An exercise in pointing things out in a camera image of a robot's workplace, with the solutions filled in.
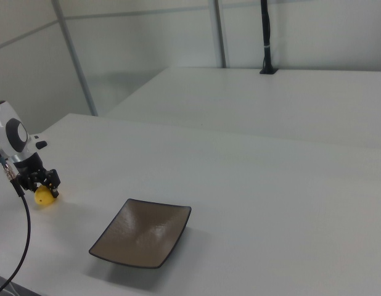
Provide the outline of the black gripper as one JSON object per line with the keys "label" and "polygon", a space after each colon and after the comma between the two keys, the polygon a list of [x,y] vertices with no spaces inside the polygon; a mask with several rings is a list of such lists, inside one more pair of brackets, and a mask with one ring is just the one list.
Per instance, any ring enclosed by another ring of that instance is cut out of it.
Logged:
{"label": "black gripper", "polygon": [[24,190],[36,192],[38,189],[37,184],[43,183],[49,189],[53,198],[58,198],[59,175],[55,169],[46,171],[38,153],[33,153],[27,159],[15,162],[14,166],[18,170],[18,183]]}

